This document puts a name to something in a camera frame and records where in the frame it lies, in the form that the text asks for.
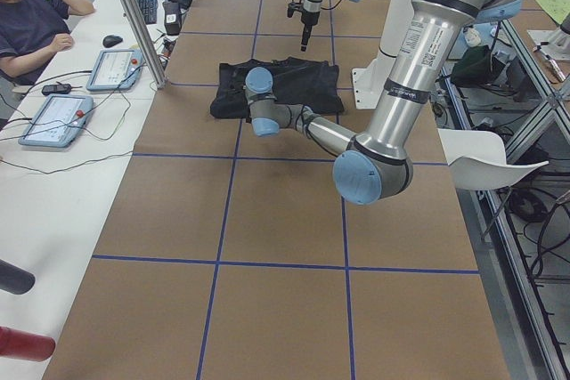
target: office chair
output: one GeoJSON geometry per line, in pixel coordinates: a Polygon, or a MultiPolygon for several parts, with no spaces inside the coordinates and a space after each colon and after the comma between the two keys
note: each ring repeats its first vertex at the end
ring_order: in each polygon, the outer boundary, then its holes
{"type": "Polygon", "coordinates": [[[502,138],[487,131],[463,131],[438,129],[445,159],[452,170],[456,189],[497,190],[508,188],[507,196],[501,201],[491,222],[481,235],[485,238],[509,201],[512,186],[532,171],[549,162],[531,165],[509,165],[502,138]]]}

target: metal pole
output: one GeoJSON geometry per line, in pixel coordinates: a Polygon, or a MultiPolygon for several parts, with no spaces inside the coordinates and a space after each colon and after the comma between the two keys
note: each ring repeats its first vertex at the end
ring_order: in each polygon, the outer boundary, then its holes
{"type": "Polygon", "coordinates": [[[152,77],[158,87],[163,88],[167,79],[164,74],[164,69],[159,61],[159,57],[154,50],[149,32],[144,23],[143,14],[139,9],[136,0],[120,0],[125,10],[126,18],[128,19],[131,29],[134,32],[134,37],[142,51],[142,55],[151,70],[152,77]]]}

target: dark blue t-shirt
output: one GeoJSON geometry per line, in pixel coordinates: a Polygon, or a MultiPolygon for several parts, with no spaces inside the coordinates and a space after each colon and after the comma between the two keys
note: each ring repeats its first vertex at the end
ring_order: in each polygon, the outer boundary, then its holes
{"type": "MultiPolygon", "coordinates": [[[[48,46],[59,33],[69,33],[64,20],[69,6],[62,0],[20,0],[15,4],[0,2],[0,57],[20,56],[48,46]]],[[[19,85],[32,85],[47,63],[16,79],[0,74],[19,85]]]]}

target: white electronic device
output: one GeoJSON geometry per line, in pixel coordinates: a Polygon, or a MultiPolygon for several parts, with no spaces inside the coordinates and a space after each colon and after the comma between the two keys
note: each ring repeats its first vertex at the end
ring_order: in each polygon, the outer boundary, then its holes
{"type": "Polygon", "coordinates": [[[89,81],[88,91],[129,89],[141,74],[143,53],[138,49],[112,49],[99,53],[89,81]]]}
{"type": "Polygon", "coordinates": [[[92,110],[93,98],[89,96],[53,93],[45,99],[18,143],[67,147],[84,128],[92,110]]]}

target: black cloth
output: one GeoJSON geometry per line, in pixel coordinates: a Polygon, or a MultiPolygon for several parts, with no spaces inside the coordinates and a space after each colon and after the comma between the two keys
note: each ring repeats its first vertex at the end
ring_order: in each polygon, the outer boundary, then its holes
{"type": "Polygon", "coordinates": [[[327,61],[288,57],[283,61],[249,60],[220,64],[220,85],[210,105],[210,114],[220,119],[248,117],[245,81],[249,71],[265,67],[273,76],[273,95],[280,104],[305,104],[318,114],[345,110],[337,95],[338,66],[327,61]]]}

